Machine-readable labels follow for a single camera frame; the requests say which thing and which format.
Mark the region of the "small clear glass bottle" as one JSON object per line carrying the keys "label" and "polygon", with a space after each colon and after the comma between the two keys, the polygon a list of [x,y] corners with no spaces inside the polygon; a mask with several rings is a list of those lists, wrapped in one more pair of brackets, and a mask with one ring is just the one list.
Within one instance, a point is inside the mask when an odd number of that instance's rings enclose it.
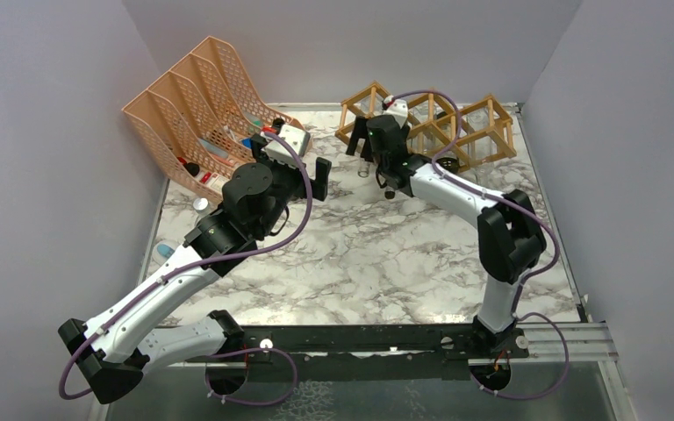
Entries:
{"label": "small clear glass bottle", "polygon": [[370,163],[373,161],[373,151],[369,141],[366,123],[370,118],[375,116],[376,106],[375,101],[370,98],[361,101],[361,106],[365,106],[366,110],[361,117],[355,118],[353,135],[356,136],[356,148],[360,148],[360,164],[358,167],[358,175],[361,178],[367,178],[369,176]]}

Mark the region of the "round clear flask silver cap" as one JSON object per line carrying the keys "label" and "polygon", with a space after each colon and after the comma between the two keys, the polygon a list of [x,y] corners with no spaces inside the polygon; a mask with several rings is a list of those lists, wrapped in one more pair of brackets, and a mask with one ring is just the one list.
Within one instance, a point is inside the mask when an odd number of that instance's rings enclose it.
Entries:
{"label": "round clear flask silver cap", "polygon": [[194,199],[192,202],[192,209],[196,212],[197,220],[208,216],[214,210],[211,202],[205,197]]}

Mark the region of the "tall clear glass bottle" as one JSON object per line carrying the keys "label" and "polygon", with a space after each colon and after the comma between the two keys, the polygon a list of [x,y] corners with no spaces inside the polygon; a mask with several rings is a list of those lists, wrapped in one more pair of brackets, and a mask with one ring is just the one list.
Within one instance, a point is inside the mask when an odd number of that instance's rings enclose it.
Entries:
{"label": "tall clear glass bottle", "polygon": [[430,157],[436,154],[435,149],[439,146],[439,141],[433,130],[427,126],[427,122],[433,121],[435,115],[436,109],[431,108],[412,111],[412,129],[420,127],[420,130],[410,139],[410,146],[414,152],[423,153]]}

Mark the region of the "dark labelled wine bottle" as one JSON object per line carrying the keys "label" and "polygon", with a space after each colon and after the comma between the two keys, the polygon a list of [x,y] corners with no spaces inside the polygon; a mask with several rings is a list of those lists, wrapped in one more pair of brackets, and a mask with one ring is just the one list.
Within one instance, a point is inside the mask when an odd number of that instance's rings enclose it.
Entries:
{"label": "dark labelled wine bottle", "polygon": [[397,191],[389,184],[386,184],[384,188],[384,197],[387,200],[392,200],[396,197]]}

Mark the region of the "dark green wine bottle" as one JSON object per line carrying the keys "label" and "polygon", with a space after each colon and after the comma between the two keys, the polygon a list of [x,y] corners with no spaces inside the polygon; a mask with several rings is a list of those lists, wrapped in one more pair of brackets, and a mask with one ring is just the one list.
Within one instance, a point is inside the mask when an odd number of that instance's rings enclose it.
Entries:
{"label": "dark green wine bottle", "polygon": [[[438,110],[434,114],[435,119],[442,119],[447,116],[447,112],[443,110]],[[452,139],[455,135],[455,124],[450,121],[447,123],[440,123],[439,124],[440,131],[442,132],[443,136],[447,139]],[[443,137],[439,135],[434,136],[434,149],[437,149],[440,151],[446,144],[443,142]],[[459,158],[452,152],[449,151],[445,154],[442,155],[438,159],[439,165],[447,170],[448,172],[458,175],[461,169],[461,162]]]}

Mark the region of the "green wine bottle gold label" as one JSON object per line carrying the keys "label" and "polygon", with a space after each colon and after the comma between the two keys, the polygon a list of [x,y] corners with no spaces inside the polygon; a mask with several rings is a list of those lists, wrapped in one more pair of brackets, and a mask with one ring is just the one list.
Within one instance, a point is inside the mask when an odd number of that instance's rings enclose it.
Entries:
{"label": "green wine bottle gold label", "polygon": [[272,122],[272,128],[276,133],[279,133],[283,126],[285,125],[285,120],[282,118],[275,118]]}

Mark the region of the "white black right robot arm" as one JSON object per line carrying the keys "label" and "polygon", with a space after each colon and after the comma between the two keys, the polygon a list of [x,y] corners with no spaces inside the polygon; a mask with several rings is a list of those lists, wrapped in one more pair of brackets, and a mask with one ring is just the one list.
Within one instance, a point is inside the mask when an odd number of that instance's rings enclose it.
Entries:
{"label": "white black right robot arm", "polygon": [[349,155],[376,163],[376,181],[388,198],[398,192],[435,205],[477,230],[478,258],[487,273],[484,298],[472,321],[471,345],[484,357],[506,346],[516,325],[516,308],[526,275],[537,265],[547,242],[527,194],[483,192],[482,188],[410,153],[409,128],[390,115],[358,117]]}

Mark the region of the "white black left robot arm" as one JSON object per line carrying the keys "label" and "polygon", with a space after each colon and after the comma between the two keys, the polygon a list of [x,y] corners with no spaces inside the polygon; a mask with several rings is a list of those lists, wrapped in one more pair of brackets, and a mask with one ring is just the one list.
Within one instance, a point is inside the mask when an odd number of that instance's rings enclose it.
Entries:
{"label": "white black left robot arm", "polygon": [[210,351],[220,360],[241,354],[241,328],[224,310],[188,327],[161,322],[199,290],[227,275],[245,259],[263,253],[261,242],[277,234],[276,222],[289,203],[322,201],[332,164],[318,158],[309,175],[291,140],[255,135],[253,161],[239,166],[223,186],[220,204],[201,218],[167,262],[107,310],[82,321],[71,318],[58,330],[88,393],[113,403],[157,367]]}

